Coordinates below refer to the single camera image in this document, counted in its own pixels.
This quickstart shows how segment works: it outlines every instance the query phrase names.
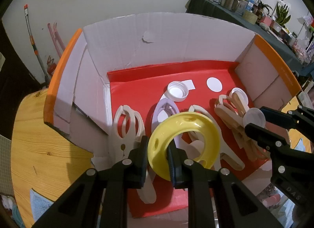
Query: wood grain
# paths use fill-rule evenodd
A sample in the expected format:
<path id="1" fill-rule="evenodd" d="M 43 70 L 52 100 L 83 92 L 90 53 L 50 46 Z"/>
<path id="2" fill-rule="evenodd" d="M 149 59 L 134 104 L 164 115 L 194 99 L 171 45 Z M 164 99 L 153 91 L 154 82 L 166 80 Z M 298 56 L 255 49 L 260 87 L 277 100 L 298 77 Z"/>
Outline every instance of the wood grain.
<path id="1" fill-rule="evenodd" d="M 294 97 L 291 101 L 282 109 L 282 112 L 287 113 L 289 110 L 296 110 L 299 105 L 298 99 Z M 289 138 L 291 141 L 291 148 L 295 148 L 298 144 L 300 138 L 303 138 L 303 145 L 305 146 L 305 151 L 311 153 L 310 140 L 303 136 L 299 131 L 291 129 L 289 130 Z"/>
<path id="2" fill-rule="evenodd" d="M 26 96 L 16 114 L 11 146 L 13 189 L 24 224 L 34 219 L 29 190 L 55 201 L 85 170 L 92 154 L 73 145 L 43 122 L 47 89 Z"/>

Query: white cardboard wall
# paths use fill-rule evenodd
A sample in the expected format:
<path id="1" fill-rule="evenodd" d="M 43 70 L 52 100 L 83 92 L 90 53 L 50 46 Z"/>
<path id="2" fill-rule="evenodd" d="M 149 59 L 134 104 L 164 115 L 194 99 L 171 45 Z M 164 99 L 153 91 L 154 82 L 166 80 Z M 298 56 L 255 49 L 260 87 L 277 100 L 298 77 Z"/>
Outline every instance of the white cardboard wall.
<path id="1" fill-rule="evenodd" d="M 262 51 L 253 44 L 235 72 L 254 101 L 277 78 L 278 72 Z"/>
<path id="2" fill-rule="evenodd" d="M 109 156 L 106 133 L 75 107 L 71 108 L 70 135 L 67 139 L 93 153 L 94 157 Z"/>
<path id="3" fill-rule="evenodd" d="M 67 134 L 70 133 L 70 107 L 73 103 L 76 78 L 85 48 L 86 40 L 84 38 L 84 34 L 81 34 L 75 46 L 73 47 L 73 50 L 62 73 L 56 103 L 54 106 L 54 116 L 59 116 L 63 119 L 63 121 L 66 122 L 64 123 L 62 121 L 60 125 L 55 123 L 55 126 Z"/>
<path id="4" fill-rule="evenodd" d="M 253 102 L 256 108 L 267 106 L 281 110 L 292 97 L 284 81 L 278 76 L 265 92 L 258 96 Z"/>
<path id="5" fill-rule="evenodd" d="M 74 89 L 73 102 L 102 130 L 108 133 L 104 84 L 97 73 L 88 50 L 84 52 Z"/>
<path id="6" fill-rule="evenodd" d="M 107 72 L 118 69 L 191 60 L 235 61 L 255 36 L 223 20 L 159 12 L 97 22 L 83 32 L 105 83 Z"/>

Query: yellow spool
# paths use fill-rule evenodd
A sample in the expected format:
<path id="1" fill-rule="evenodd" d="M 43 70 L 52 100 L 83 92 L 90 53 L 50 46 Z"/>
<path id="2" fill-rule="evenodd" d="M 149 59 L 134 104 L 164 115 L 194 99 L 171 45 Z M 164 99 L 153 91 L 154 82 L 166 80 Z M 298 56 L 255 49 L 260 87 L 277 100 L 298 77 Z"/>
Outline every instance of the yellow spool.
<path id="1" fill-rule="evenodd" d="M 167 161 L 167 147 L 171 140 L 184 132 L 195 131 L 204 137 L 204 149 L 194 160 L 204 168 L 211 168 L 218 157 L 220 142 L 218 131 L 213 122 L 197 112 L 180 112 L 170 116 L 154 130 L 148 142 L 148 161 L 156 174 L 170 181 Z"/>

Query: red surface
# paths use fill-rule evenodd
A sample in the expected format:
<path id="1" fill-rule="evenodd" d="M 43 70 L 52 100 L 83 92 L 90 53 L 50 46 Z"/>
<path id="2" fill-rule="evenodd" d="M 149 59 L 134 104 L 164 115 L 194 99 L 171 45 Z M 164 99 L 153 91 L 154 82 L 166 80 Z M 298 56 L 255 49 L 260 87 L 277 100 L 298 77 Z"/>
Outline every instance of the red surface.
<path id="1" fill-rule="evenodd" d="M 146 135 L 151 135 L 151 122 L 156 104 L 172 81 L 192 79 L 195 90 L 190 90 L 183 102 L 177 102 L 180 112 L 187 111 L 191 105 L 199 105 L 206 109 L 221 128 L 223 138 L 230 148 L 245 163 L 242 171 L 236 171 L 225 161 L 222 167 L 230 169 L 240 180 L 257 170 L 265 161 L 248 160 L 244 149 L 240 149 L 231 131 L 224 125 L 214 112 L 214 102 L 221 94 L 229 95 L 234 87 L 245 88 L 234 69 L 236 62 L 225 61 L 191 61 L 136 67 L 108 72 L 110 81 L 112 116 L 114 117 L 120 105 L 128 105 L 138 111 L 145 124 Z M 221 92 L 213 92 L 207 87 L 207 79 L 216 77 L 222 83 Z M 249 107 L 254 107 L 249 99 Z M 187 192 L 173 190 L 171 183 L 156 176 L 153 181 L 157 194 L 154 204 L 144 204 L 136 190 L 129 190 L 128 204 L 133 217 L 145 217 L 167 213 L 187 207 Z"/>

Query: dark green tablecloth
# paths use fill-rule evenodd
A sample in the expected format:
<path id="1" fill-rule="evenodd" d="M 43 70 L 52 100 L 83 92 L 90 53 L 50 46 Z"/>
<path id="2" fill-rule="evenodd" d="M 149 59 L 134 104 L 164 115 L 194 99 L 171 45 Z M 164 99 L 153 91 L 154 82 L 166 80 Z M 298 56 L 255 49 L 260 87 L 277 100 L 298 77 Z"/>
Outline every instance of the dark green tablecloth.
<path id="1" fill-rule="evenodd" d="M 216 3 L 210 2 L 209 0 L 191 0 L 186 12 L 226 20 L 252 30 L 261 35 L 277 51 L 291 71 L 300 71 L 302 68 L 299 59 L 287 45 L 278 41 L 278 39 L 261 29 L 257 24 L 253 25 L 247 22 L 236 12 L 230 12 L 229 10 Z"/>

